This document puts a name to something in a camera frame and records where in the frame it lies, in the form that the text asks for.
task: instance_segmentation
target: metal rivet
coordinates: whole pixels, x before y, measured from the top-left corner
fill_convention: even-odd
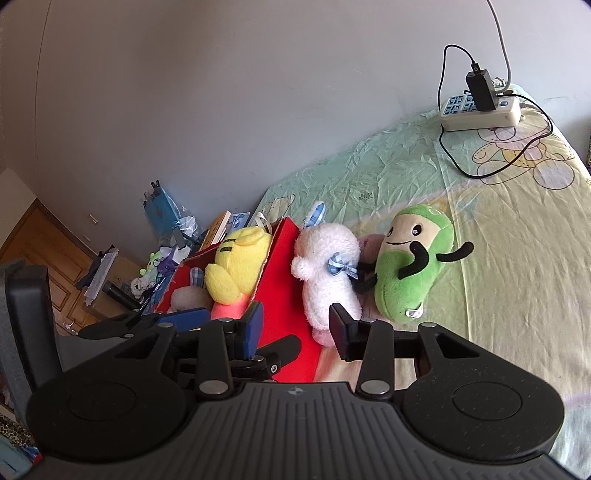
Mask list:
[[[361,390],[370,395],[382,395],[390,390],[384,380],[366,380],[361,384]]]
[[[221,395],[228,391],[228,384],[221,380],[206,380],[199,384],[199,390],[207,395]]]

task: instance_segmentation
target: black chair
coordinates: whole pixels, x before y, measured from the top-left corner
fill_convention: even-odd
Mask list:
[[[0,364],[16,416],[47,381],[123,342],[58,335],[44,265],[13,260],[0,265]]]

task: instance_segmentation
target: green stuffed toy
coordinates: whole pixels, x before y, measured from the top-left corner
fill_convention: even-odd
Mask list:
[[[451,252],[453,241],[452,222],[443,212],[430,205],[405,208],[392,220],[379,250],[375,274],[357,283],[356,291],[364,293],[374,287],[376,307],[392,321],[420,316],[423,301],[443,265],[466,258],[474,250],[471,242],[465,242]]]

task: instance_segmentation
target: bed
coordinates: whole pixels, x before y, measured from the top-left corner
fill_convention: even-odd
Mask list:
[[[449,132],[443,141],[465,170],[487,173],[547,130],[542,114],[524,109],[515,128]],[[385,232],[393,215],[411,204],[445,211],[457,244],[470,240],[475,251],[437,279],[420,321],[440,323],[549,382],[566,406],[552,455],[587,478],[590,174],[555,127],[498,176],[467,179],[439,146],[439,133],[436,111],[417,116],[278,182],[258,211],[271,221],[287,215],[301,224],[313,202],[324,200],[326,221],[344,223],[359,237]],[[316,380],[354,383],[358,369],[324,349]],[[399,362],[396,369],[397,388],[414,381],[411,364]]]

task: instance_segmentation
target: blue plaid bow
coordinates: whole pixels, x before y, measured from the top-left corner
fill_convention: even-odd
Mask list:
[[[344,271],[348,276],[356,280],[359,278],[357,275],[357,265],[353,262],[345,262],[339,252],[329,258],[326,263],[326,269],[331,275],[338,275]]]

